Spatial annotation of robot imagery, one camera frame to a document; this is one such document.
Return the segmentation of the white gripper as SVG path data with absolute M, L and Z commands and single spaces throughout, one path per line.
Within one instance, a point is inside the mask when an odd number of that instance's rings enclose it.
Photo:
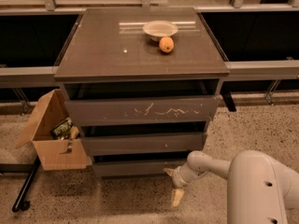
M 184 195 L 184 188 L 196 179 L 202 178 L 209 172 L 205 166 L 195 165 L 185 162 L 175 169 L 164 168 L 164 171 L 172 177 L 176 189 L 172 190 L 172 206 L 178 207 Z

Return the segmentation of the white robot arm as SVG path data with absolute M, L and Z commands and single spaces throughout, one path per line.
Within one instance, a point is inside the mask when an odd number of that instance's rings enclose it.
M 231 161 L 193 151 L 183 165 L 164 171 L 174 183 L 174 206 L 193 180 L 209 173 L 225 179 L 227 224 L 288 224 L 286 212 L 299 208 L 299 174 L 260 151 L 242 151 Z

